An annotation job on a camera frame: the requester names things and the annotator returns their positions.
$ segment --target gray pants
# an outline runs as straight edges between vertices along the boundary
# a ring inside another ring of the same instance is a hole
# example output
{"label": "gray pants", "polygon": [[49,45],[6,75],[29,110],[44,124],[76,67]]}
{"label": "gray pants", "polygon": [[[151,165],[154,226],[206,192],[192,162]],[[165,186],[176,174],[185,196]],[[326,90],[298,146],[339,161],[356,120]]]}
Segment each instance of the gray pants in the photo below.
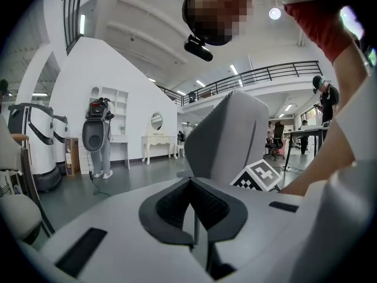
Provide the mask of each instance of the gray pants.
{"label": "gray pants", "polygon": [[94,174],[100,174],[103,170],[106,175],[110,174],[110,141],[108,139],[108,128],[109,124],[105,123],[105,136],[104,144],[102,148],[96,152],[91,152],[90,156],[92,157],[94,165]]}

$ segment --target black rectangular slot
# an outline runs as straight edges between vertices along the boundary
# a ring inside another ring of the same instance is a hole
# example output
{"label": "black rectangular slot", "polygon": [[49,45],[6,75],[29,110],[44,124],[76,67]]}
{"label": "black rectangular slot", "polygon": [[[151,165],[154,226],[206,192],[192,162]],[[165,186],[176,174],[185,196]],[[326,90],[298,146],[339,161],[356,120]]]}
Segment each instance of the black rectangular slot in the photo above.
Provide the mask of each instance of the black rectangular slot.
{"label": "black rectangular slot", "polygon": [[66,274],[76,278],[98,248],[107,232],[102,229],[90,228],[55,264]]}
{"label": "black rectangular slot", "polygon": [[273,201],[269,204],[269,206],[272,206],[273,208],[279,209],[279,210],[286,210],[287,212],[296,213],[297,209],[299,208],[297,205],[289,205],[288,203]]}

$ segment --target black pants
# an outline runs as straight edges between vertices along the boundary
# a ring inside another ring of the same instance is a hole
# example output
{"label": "black pants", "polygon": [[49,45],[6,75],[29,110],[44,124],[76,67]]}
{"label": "black pants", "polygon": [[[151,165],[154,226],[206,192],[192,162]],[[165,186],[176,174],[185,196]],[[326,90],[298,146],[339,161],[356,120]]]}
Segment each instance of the black pants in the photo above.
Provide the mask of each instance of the black pants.
{"label": "black pants", "polygon": [[307,148],[307,139],[301,139],[301,154],[305,154]]}

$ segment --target black table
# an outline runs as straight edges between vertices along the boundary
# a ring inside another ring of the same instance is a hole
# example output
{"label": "black table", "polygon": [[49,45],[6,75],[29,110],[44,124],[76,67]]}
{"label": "black table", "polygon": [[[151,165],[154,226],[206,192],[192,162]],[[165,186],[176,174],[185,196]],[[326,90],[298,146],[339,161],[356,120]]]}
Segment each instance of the black table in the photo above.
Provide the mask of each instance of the black table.
{"label": "black table", "polygon": [[323,131],[328,130],[328,129],[329,128],[322,127],[322,128],[296,130],[296,131],[289,132],[290,137],[289,137],[288,155],[287,155],[287,159],[285,161],[284,171],[287,169],[288,160],[289,160],[289,156],[290,156],[290,150],[291,150],[292,144],[293,144],[293,136],[314,136],[314,156],[316,156],[316,154],[317,154],[317,136],[318,136],[318,150],[319,150],[321,148],[322,142],[323,142]]}

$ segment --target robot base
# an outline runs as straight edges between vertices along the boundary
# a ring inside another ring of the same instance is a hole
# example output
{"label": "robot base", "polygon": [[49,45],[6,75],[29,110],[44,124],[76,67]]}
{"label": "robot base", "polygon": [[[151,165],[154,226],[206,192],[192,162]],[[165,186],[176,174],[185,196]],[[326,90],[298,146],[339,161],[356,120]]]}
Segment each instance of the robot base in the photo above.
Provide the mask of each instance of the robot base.
{"label": "robot base", "polygon": [[39,192],[48,192],[57,187],[61,181],[61,174],[58,167],[48,173],[33,175],[35,187]]}
{"label": "robot base", "polygon": [[67,172],[65,170],[65,162],[57,163],[57,167],[59,169],[60,174],[62,174],[62,175],[66,175],[67,174]]}

